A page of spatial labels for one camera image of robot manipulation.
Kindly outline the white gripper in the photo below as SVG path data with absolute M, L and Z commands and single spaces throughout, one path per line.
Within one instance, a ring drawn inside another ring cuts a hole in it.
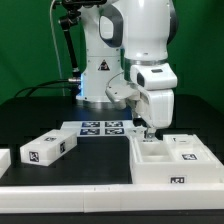
M 151 127 L 144 132 L 146 140 L 155 138 L 155 129 L 170 126 L 173 116 L 174 93 L 177 77 L 168 63 L 156 66 L 133 65 L 131 82 L 140 92 L 135 112 Z

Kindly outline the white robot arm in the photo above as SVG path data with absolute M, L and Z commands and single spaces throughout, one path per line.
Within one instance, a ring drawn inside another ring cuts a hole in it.
M 172 0 L 84 0 L 81 22 L 87 47 L 82 104 L 129 106 L 145 138 L 170 126 L 177 77 L 167 45 L 176 32 Z

